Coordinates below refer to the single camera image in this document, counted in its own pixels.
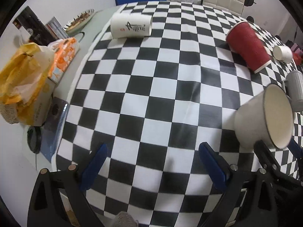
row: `red paper cup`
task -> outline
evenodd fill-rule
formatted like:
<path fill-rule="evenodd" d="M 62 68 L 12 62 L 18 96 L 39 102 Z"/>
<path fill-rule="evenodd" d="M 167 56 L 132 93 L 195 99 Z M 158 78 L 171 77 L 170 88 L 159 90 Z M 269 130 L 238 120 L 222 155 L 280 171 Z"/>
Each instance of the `red paper cup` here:
<path fill-rule="evenodd" d="M 271 63 L 263 43 L 246 21 L 235 24 L 226 35 L 227 43 L 242 56 L 254 72 L 261 71 Z"/>

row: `checkered tablecloth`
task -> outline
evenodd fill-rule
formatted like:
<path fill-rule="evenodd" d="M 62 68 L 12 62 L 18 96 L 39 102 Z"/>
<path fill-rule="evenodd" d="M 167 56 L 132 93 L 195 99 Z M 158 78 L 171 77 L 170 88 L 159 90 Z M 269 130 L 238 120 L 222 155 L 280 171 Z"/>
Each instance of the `checkered tablecloth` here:
<path fill-rule="evenodd" d="M 122 13 L 152 15 L 152 34 L 112 39 L 107 29 L 74 91 L 57 168 L 79 163 L 105 142 L 108 157 L 87 191 L 96 212 L 112 217 L 127 211 L 141 226 L 199 226 L 220 198 L 199 159 L 199 144 L 206 141 L 229 164 L 256 171 L 258 159 L 239 146 L 233 115 L 268 84 L 281 86 L 295 64 L 272 58 L 251 73 L 225 42 L 243 20 L 228 12 L 156 1 L 127 4 Z M 250 25 L 270 56 L 283 45 Z M 294 121 L 299 145 L 302 115 Z M 281 170 L 297 178 L 289 150 L 272 152 Z"/>

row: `white paper cup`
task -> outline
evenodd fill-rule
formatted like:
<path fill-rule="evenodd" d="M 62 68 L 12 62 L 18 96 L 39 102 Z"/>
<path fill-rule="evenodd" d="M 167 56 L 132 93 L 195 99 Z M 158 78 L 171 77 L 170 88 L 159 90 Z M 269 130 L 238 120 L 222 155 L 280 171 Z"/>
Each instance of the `white paper cup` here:
<path fill-rule="evenodd" d="M 152 32 L 152 16 L 139 13 L 115 13 L 111 19 L 113 38 L 145 37 Z"/>
<path fill-rule="evenodd" d="M 292 62 L 292 51 L 287 46 L 274 46 L 272 53 L 277 60 L 284 61 L 288 64 Z"/>
<path fill-rule="evenodd" d="M 242 105 L 234 117 L 234 130 L 243 148 L 263 140 L 269 147 L 285 148 L 293 130 L 293 111 L 284 91 L 275 84 Z"/>

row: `screw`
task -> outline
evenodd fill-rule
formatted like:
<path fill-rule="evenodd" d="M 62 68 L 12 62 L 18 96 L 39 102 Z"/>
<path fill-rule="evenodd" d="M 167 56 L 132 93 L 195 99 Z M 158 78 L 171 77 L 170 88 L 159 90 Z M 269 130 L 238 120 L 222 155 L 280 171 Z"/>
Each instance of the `screw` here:
<path fill-rule="evenodd" d="M 264 168 L 260 168 L 259 171 L 260 171 L 260 173 L 262 173 L 262 174 L 265 174 L 265 173 L 266 173 L 266 170 L 265 170 Z"/>
<path fill-rule="evenodd" d="M 43 169 L 41 169 L 40 173 L 41 173 L 41 174 L 45 174 L 45 173 L 47 173 L 47 171 L 48 171 L 48 170 L 47 170 L 46 168 L 43 168 Z"/>
<path fill-rule="evenodd" d="M 238 170 L 238 166 L 235 164 L 231 164 L 230 165 L 230 169 L 232 169 L 233 171 L 237 171 Z"/>
<path fill-rule="evenodd" d="M 73 171 L 73 170 L 76 169 L 76 167 L 77 167 L 77 166 L 76 166 L 75 164 L 72 164 L 72 165 L 69 166 L 69 170 L 70 170 L 70 171 Z"/>

